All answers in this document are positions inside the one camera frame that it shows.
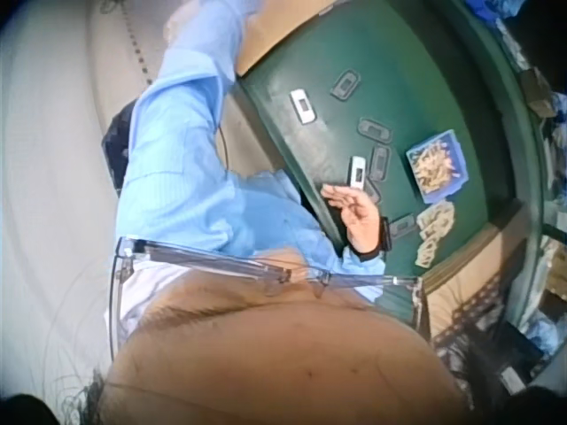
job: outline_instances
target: light blue shirt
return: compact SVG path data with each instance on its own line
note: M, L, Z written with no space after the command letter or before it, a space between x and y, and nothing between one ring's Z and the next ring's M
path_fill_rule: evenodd
M380 258L339 257L283 171L244 179L215 148L223 98L235 81L245 19L257 1L206 0L166 51L136 103L116 236L251 257L292 247L311 266L383 274Z

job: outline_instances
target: green table surface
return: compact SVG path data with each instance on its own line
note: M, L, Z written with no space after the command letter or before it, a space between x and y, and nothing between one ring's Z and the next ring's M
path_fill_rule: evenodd
M330 95L339 75L353 69L361 84L341 102ZM455 195L456 221L440 243L434 265L467 243L488 222L485 182L462 108L438 64L408 23L385 0L357 0L312 19L277 46L242 81L262 122L335 246L345 229L319 195L324 182L346 184L353 155L368 161L375 142L356 131L362 117L393 130L392 159L379 185L383 215L394 221L425 205L405 152L453 129L466 158L470 180ZM302 125L289 94L304 89L315 122ZM417 274L417 232L395 240L387 274Z

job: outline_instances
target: eyeglasses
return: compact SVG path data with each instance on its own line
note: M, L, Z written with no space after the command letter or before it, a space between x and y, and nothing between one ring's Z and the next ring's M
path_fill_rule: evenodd
M108 305L109 343L112 360L114 353L120 349L120 305L124 283L134 274L134 265L138 261L153 261L172 265L188 267L191 269L215 273L252 278L263 283L265 295L274 297L278 295L286 283L292 282L293 276L301 272L302 280L311 284L314 294L320 298L325 290L345 290L361 287L378 287L383 296L377 299L377 308L385 313L393 313L403 321L408 322L415 329L419 329L422 316L422 279L419 277L397 277L384 275L354 275L332 274L318 267L298 265L297 267L279 267L262 262L261 259L241 259L220 253L200 251L176 246L167 243L157 243L122 237L114 255L113 271L110 281L110 295ZM382 306L381 298L384 296L397 298L400 309L400 300L410 304L410 315L400 317L398 312L388 312L388 307Z

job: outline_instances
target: black wristwatch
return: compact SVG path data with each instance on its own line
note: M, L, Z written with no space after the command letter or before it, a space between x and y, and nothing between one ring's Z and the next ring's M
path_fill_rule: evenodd
M359 258L360 261L371 261L375 259L377 256L380 255L381 252L384 255L392 250L392 238L390 236L390 221L387 217L380 218L380 237L378 239L378 246L370 251L361 254L357 250L354 249L352 245L350 245L351 250L353 250L354 254Z

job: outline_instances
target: blue container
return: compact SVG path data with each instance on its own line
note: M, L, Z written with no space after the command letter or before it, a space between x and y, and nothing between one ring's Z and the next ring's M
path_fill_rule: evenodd
M419 181L416 179L417 186L419 187L419 190L422 194L422 199L426 204L436 204L446 197L453 195L454 193L458 192L461 189L462 185L469 180L467 163L464 160L461 145L457 141L453 130L448 130L445 133L441 133L440 135L435 135L432 138L427 139L425 142L419 143L406 152L406 157L408 157L409 164L412 171L414 172L414 176L416 174L416 170L414 169L414 161L412 160L413 154L422 151L428 144L435 143L438 140L440 140L442 143L447 144L449 156L451 157L451 162L453 163L454 167L454 173L459 174L459 177L452 177L451 182L449 182L446 186L441 189L434 190L433 192L430 192L428 194L425 194L425 192L423 192L423 188L419 185Z

